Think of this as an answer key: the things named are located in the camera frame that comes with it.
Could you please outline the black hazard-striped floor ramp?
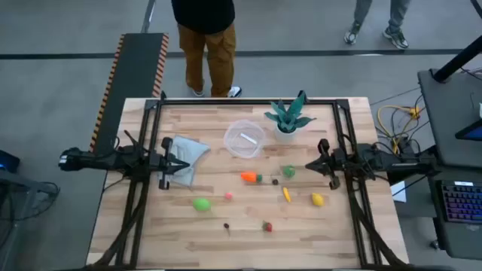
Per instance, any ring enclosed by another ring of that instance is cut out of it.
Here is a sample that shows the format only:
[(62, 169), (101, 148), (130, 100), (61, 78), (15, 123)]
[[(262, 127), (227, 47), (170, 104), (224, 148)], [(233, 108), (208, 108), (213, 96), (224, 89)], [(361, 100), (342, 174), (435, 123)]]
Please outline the black hazard-striped floor ramp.
[(114, 54), (89, 152), (106, 153), (115, 142), (127, 98), (158, 98), (169, 46), (167, 33), (123, 34)]

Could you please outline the grey folded cloth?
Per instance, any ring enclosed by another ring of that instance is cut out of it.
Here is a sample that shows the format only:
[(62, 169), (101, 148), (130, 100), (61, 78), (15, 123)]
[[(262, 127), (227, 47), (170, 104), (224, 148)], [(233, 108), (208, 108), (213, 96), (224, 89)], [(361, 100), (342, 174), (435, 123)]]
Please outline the grey folded cloth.
[(179, 160), (189, 163), (189, 167), (169, 175), (167, 180), (169, 182), (179, 184), (185, 187), (190, 187), (194, 181), (194, 172), (197, 161), (207, 152), (210, 147), (204, 143), (194, 141), (179, 135), (173, 139), (170, 153), (174, 154)]

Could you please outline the black device with blue light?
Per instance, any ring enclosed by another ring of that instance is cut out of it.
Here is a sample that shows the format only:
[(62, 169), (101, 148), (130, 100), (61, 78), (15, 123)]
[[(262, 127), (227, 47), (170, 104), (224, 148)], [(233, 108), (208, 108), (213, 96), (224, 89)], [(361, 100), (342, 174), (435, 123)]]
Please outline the black device with blue light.
[(6, 151), (0, 150), (0, 170), (16, 173), (20, 164), (20, 159)]

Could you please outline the backlit computer keyboard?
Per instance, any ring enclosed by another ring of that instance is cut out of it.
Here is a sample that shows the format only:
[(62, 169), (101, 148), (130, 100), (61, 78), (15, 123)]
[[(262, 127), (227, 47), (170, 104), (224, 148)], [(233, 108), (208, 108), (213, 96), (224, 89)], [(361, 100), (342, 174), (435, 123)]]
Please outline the backlit computer keyboard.
[(482, 182), (444, 180), (438, 189), (447, 222), (482, 224)]

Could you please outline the black aluminium rig frame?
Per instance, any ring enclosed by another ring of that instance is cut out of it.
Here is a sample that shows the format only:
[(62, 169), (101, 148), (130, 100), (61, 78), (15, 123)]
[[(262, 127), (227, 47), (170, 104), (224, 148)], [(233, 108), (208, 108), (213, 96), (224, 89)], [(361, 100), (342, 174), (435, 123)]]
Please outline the black aluminium rig frame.
[[(332, 269), (360, 265), (345, 186), (331, 190), (328, 178), (305, 165), (319, 155), (317, 144), (338, 145), (336, 123), (325, 99), (312, 99), (303, 109), (315, 118), (296, 133), (290, 145), (274, 135), (275, 124), (264, 113), (266, 99), (168, 99), (162, 107), (159, 135), (184, 136), (207, 144), (197, 162), (191, 187), (172, 184), (168, 190), (151, 179), (138, 250), (140, 269)], [(235, 121), (250, 120), (265, 132), (261, 153), (244, 159), (224, 145)], [(282, 167), (296, 168), (285, 178)], [(242, 172), (263, 175), (260, 183), (242, 180)], [(282, 189), (288, 188), (291, 202)], [(225, 194), (232, 193), (232, 199)], [(325, 204), (312, 204), (319, 193)], [(193, 200), (211, 202), (196, 211)], [(271, 232), (263, 222), (273, 225)], [(224, 224), (230, 225), (230, 236)]]

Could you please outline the green plant in white pot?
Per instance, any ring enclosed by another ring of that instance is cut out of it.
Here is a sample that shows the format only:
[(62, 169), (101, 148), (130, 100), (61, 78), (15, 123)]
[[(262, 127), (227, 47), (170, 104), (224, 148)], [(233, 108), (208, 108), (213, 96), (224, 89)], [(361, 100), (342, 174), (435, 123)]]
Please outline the green plant in white pot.
[(276, 123), (275, 137), (278, 141), (282, 143), (292, 142), (297, 130), (315, 120), (315, 118), (302, 117), (301, 111), (306, 97), (306, 93), (301, 90), (288, 108), (285, 107), (281, 99), (278, 102), (270, 103), (274, 113), (267, 111), (264, 115)]

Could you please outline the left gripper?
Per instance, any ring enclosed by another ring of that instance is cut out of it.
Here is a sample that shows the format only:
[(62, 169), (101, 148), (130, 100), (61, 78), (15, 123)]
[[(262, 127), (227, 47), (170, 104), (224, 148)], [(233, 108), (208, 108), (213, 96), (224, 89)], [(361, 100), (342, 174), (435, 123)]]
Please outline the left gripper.
[[(168, 190), (169, 183), (166, 181), (165, 175), (169, 169), (169, 155), (170, 148), (172, 147), (172, 139), (170, 137), (164, 137), (161, 142), (161, 147), (165, 150), (164, 155), (157, 153), (155, 147), (150, 150), (149, 169), (152, 172), (160, 173), (158, 187), (161, 190)], [(172, 156), (172, 162), (179, 164), (172, 167), (173, 174), (185, 174), (190, 169), (190, 165), (187, 162), (178, 159), (176, 156)]]

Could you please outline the person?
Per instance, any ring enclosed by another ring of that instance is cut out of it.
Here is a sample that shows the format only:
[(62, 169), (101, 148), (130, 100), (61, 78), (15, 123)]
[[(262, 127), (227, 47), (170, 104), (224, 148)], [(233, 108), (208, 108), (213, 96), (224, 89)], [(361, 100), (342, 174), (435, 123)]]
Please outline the person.
[[(356, 0), (353, 22), (343, 37), (346, 44), (356, 43), (362, 24), (371, 8), (372, 1)], [(399, 50), (406, 50), (409, 47), (401, 27), (410, 3), (411, 0), (390, 0), (389, 21), (388, 26), (383, 31), (383, 36)]]
[(233, 0), (171, 0), (178, 25), (179, 47), (185, 54), (185, 79), (195, 96), (203, 95), (203, 56), (207, 55), (211, 96), (236, 98), (233, 84), (236, 17)]

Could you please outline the black desk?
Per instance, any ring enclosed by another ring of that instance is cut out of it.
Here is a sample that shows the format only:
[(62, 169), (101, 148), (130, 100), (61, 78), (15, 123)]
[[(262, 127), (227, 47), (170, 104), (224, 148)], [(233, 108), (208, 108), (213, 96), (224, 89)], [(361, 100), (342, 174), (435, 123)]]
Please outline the black desk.
[(439, 173), (429, 178), (429, 187), (440, 248), (454, 258), (482, 260), (482, 221), (447, 221), (441, 188), (443, 181), (482, 186), (482, 142), (456, 138), (457, 132), (480, 120), (482, 81), (456, 73), (447, 82), (438, 83), (430, 71), (419, 72), (417, 77), (437, 153)]

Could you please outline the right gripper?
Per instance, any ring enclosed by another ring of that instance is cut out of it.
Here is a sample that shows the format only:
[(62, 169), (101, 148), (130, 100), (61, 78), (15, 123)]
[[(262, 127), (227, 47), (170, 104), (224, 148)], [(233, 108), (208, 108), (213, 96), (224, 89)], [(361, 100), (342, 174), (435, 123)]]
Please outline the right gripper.
[(342, 148), (336, 148), (329, 154), (330, 144), (328, 140), (321, 139), (318, 150), (320, 157), (306, 164), (306, 169), (328, 176), (331, 190), (336, 190), (340, 186), (340, 180), (335, 175), (335, 171), (343, 171), (345, 177), (352, 180), (352, 170), (348, 167), (347, 155)]

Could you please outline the grey metal pole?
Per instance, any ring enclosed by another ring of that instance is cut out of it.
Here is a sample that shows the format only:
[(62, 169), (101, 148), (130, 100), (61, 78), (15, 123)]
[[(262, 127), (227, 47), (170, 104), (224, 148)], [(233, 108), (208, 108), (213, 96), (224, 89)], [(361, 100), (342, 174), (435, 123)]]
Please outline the grey metal pole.
[(145, 9), (145, 15), (144, 19), (142, 21), (142, 27), (141, 27), (141, 33), (148, 33), (150, 24), (151, 24), (151, 18), (154, 13), (154, 7), (156, 4), (156, 0), (148, 0), (148, 4)]

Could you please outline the clear plastic tupperware container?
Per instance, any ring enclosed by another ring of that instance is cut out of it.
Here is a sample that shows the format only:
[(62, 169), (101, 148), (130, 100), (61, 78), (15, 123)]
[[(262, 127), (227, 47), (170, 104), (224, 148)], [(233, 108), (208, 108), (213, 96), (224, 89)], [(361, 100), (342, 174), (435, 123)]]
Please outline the clear plastic tupperware container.
[(264, 146), (265, 132), (250, 120), (233, 122), (224, 134), (224, 145), (235, 157), (250, 159), (257, 157)]

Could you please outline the white paper sheet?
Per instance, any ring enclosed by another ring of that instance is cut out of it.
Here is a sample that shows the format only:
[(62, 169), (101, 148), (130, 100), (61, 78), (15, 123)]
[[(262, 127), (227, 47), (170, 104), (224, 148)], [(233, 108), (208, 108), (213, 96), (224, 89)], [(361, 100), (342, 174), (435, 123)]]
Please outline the white paper sheet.
[(406, 185), (404, 181), (393, 184), (391, 187), (392, 199), (396, 202), (407, 202)]

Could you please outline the black monitor pole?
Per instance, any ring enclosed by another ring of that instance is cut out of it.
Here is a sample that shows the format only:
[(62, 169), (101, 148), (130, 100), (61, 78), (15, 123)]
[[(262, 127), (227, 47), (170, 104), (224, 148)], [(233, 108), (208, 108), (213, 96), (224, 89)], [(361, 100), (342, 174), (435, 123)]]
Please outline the black monitor pole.
[(482, 52), (482, 35), (470, 43), (469, 46), (458, 53), (441, 69), (432, 72), (432, 78), (438, 83), (444, 83), (452, 74), (474, 59), (480, 52)]

